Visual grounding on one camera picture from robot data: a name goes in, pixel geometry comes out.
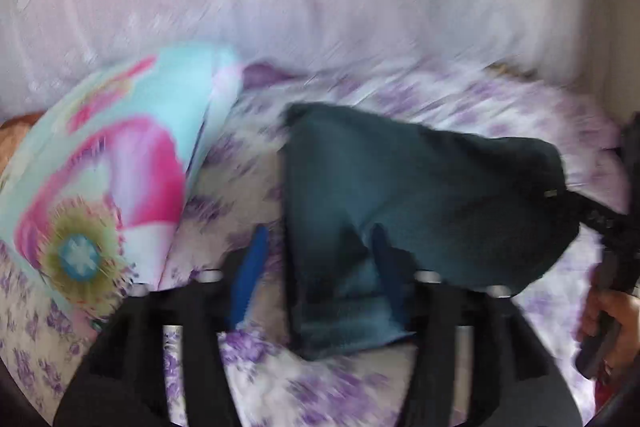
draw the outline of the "purple floral bedsheet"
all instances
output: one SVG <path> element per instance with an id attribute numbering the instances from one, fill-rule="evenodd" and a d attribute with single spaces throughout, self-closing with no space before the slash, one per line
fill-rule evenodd
<path id="1" fill-rule="evenodd" d="M 325 74 L 287 79 L 257 70 L 210 151 L 185 209 L 164 268 L 162 288 L 215 267 L 223 253 L 249 242 L 255 223 L 268 223 L 271 252 L 248 318 L 220 337 L 226 374 L 242 423 L 289 427 L 392 427 L 411 372 L 414 349 L 387 347 L 352 357 L 306 362 L 289 352 L 283 309 L 280 163 L 287 103 L 355 105 L 394 118 L 485 136 L 539 137 L 562 153 L 569 185 L 617 210 L 626 205 L 620 165 L 606 150 L 618 130 L 588 98 L 543 82 L 519 82 L 457 64 L 411 71 L 391 66 L 347 78 Z M 593 386 L 572 367 L 572 340 L 586 274 L 598 259 L 597 237 L 582 230 L 558 263 L 517 297 L 554 354 L 585 420 Z M 0 356 L 31 403 L 52 421 L 88 342 L 43 291 L 27 282 L 0 245 Z M 180 329 L 165 330 L 165 381 L 172 420 L 187 425 L 180 370 Z M 462 368 L 460 395 L 469 373 Z M 464 416 L 464 399 L 452 423 Z"/>

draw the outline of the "metal bolt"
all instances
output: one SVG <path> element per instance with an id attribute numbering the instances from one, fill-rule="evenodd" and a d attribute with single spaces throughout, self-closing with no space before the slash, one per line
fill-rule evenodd
<path id="1" fill-rule="evenodd" d="M 145 297 L 151 292 L 151 286 L 142 282 L 131 285 L 129 297 Z"/>
<path id="2" fill-rule="evenodd" d="M 511 298 L 511 290 L 507 288 L 507 286 L 503 286 L 501 284 L 497 284 L 495 286 L 489 286 L 486 289 L 488 295 L 496 299 L 509 299 Z"/>
<path id="3" fill-rule="evenodd" d="M 440 284 L 442 282 L 442 277 L 438 272 L 429 270 L 418 270 L 414 273 L 414 279 L 423 284 Z"/>
<path id="4" fill-rule="evenodd" d="M 222 281 L 222 272 L 220 270 L 201 271 L 196 275 L 196 281 L 202 283 Z"/>

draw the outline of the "floral pillow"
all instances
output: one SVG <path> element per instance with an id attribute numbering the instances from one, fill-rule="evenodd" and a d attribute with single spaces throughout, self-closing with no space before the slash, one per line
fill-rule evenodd
<path id="1" fill-rule="evenodd" d="M 166 48 L 92 74 L 20 144 L 0 176 L 0 240 L 76 325 L 97 327 L 132 282 L 158 285 L 241 75 L 226 48 Z"/>

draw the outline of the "teal towel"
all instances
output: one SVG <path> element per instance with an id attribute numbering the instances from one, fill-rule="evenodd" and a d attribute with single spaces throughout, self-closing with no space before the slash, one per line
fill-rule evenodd
<path id="1" fill-rule="evenodd" d="M 408 334 L 369 252 L 376 223 L 421 269 L 512 293 L 577 236 L 578 220 L 562 204 L 560 156 L 541 140 L 487 139 L 323 104 L 291 106 L 286 125 L 287 303 L 293 347 L 305 358 Z"/>

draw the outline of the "turquoise fabric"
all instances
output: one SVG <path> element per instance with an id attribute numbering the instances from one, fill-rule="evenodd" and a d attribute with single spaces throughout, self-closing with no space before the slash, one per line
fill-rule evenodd
<path id="1" fill-rule="evenodd" d="M 230 49 L 189 42 L 91 74 L 0 176 L 0 241 L 87 330 L 156 287 L 204 158 L 242 86 Z"/>
<path id="2" fill-rule="evenodd" d="M 347 107 L 293 105 L 285 210 L 295 348 L 314 359 L 407 334 L 369 252 L 380 223 L 421 269 L 469 289 L 513 293 L 578 233 L 562 204 L 562 162 L 535 139 L 486 139 Z"/>

